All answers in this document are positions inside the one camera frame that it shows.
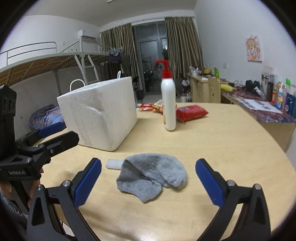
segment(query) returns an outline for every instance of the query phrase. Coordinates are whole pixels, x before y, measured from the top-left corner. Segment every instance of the ceiling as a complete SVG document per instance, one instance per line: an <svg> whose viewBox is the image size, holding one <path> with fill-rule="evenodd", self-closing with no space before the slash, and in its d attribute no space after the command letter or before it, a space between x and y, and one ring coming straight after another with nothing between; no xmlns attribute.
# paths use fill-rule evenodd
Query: ceiling
<svg viewBox="0 0 296 241"><path fill-rule="evenodd" d="M115 20L168 10L193 10L196 0L40 0L26 15L73 18L98 27Z"/></svg>

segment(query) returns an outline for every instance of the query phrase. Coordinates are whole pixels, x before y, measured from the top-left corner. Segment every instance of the white lotion bottle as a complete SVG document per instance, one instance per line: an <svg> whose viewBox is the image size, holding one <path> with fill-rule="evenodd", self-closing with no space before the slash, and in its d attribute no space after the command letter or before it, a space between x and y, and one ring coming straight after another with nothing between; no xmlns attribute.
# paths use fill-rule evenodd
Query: white lotion bottle
<svg viewBox="0 0 296 241"><path fill-rule="evenodd" d="M168 131L173 131L176 128L176 86L172 79L172 73L168 69L168 60L158 60L164 64L161 82L161 94L163 100L163 122Z"/></svg>

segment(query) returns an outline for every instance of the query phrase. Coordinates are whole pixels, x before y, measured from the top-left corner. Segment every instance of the white wall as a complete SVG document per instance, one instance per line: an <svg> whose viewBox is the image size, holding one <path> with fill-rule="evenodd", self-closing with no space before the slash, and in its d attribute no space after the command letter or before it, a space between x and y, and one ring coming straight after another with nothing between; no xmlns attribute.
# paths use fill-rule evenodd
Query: white wall
<svg viewBox="0 0 296 241"><path fill-rule="evenodd" d="M111 29L111 28L115 28L117 26L127 24L127 23L131 23L132 25L138 25L142 23L164 21L165 17L194 17L194 11L193 10L170 10L166 12L156 12L156 13L139 15L131 18L120 19L101 26L100 32Z"/></svg>
<svg viewBox="0 0 296 241"><path fill-rule="evenodd" d="M217 67L230 81L261 80L264 65L280 80L296 85L296 48L290 36L259 0L198 0L194 9L204 65ZM247 62L245 39L259 36L263 62Z"/></svg>
<svg viewBox="0 0 296 241"><path fill-rule="evenodd" d="M86 35L92 37L99 36L99 27L75 19L49 15L24 16L8 36L7 40L2 46L2 49L0 50L0 53L8 49L26 44L50 41L54 41L57 43L57 52L59 53L78 40L77 32L82 29L86 31ZM15 55L20 52L48 47L55 47L55 44L51 43L22 47L21 49L10 51L9 56ZM79 44L77 44L75 48L80 51ZM83 42L83 50L86 52L96 53L98 52L98 47L93 42L89 42L86 40ZM55 49L51 49L21 54L19 56L10 58L8 64L26 58L51 54L55 52ZM6 54L4 53L0 55L0 68L4 67L5 65Z"/></svg>
<svg viewBox="0 0 296 241"><path fill-rule="evenodd" d="M94 71L92 68L86 69L86 74L89 81L95 80ZM74 79L82 79L82 74L78 67L60 69L58 71L60 80L60 88L62 94L69 92L70 83ZM72 90L82 87L81 82L75 82L72 85ZM15 137L31 131L29 128L29 118L36 110L49 104L58 105L57 97L59 96L55 75L53 72L37 75L27 80L19 82L11 88L17 93L16 116L15 122Z"/></svg>
<svg viewBox="0 0 296 241"><path fill-rule="evenodd" d="M57 105L59 96L53 72L41 74L11 86L17 93L15 137L31 131L29 128L30 115L49 104Z"/></svg>

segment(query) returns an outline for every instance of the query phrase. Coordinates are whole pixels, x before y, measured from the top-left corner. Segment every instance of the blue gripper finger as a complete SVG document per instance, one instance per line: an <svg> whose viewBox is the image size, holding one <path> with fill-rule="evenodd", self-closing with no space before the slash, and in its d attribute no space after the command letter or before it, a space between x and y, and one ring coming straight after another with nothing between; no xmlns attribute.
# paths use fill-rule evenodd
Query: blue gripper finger
<svg viewBox="0 0 296 241"><path fill-rule="evenodd" d="M205 159L197 160L195 172L206 189L214 205L222 207L224 204L223 190L214 178L214 170L209 166Z"/></svg>
<svg viewBox="0 0 296 241"><path fill-rule="evenodd" d="M93 158L72 180L71 194L75 207L84 205L102 171L101 160Z"/></svg>
<svg viewBox="0 0 296 241"><path fill-rule="evenodd" d="M38 133L38 137L45 138L52 134L58 133L65 128L66 128L66 125L63 122L58 122L48 127L42 128Z"/></svg>

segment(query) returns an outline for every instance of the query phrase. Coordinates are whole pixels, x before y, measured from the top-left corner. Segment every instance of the metal bed frame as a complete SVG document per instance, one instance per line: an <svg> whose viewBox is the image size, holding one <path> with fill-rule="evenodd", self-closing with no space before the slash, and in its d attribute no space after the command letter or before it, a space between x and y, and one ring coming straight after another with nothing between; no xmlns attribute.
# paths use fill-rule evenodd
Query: metal bed frame
<svg viewBox="0 0 296 241"><path fill-rule="evenodd" d="M99 53L86 53L83 51L83 39L87 39L98 44L96 42L97 40L96 38L82 35L79 37L79 40L71 44L69 47L65 48L60 53L57 52L57 44L54 41L38 42L33 44L22 45L22 46L15 47L0 53L0 55L6 53L6 66L0 69L0 85L6 84L8 86L12 86L18 82L21 82L33 76L53 71L55 73L59 94L61 94L57 72L59 69L73 67L73 66L79 67L81 74L83 76L83 80L86 85L94 82L99 82L100 80L99 80L94 62L95 63L107 62L109 54L104 53L104 49L107 48L108 50L110 50L112 48L98 44ZM25 52L21 52L21 53L9 56L9 52L12 50L20 49L26 46L49 44L49 43L54 43L55 47L39 48L39 49L25 51ZM77 52L75 49L75 44L77 43L79 43L80 45L80 52ZM70 52L70 48L72 46L74 46L74 52ZM15 63L8 65L8 60L10 58L13 58L15 56L25 54L25 53L35 52L39 50L47 50L47 49L55 49L56 53L28 58L28 59L17 61ZM96 77L94 81L91 81L91 82L88 81L86 76L86 68L93 68L95 77Z"/></svg>

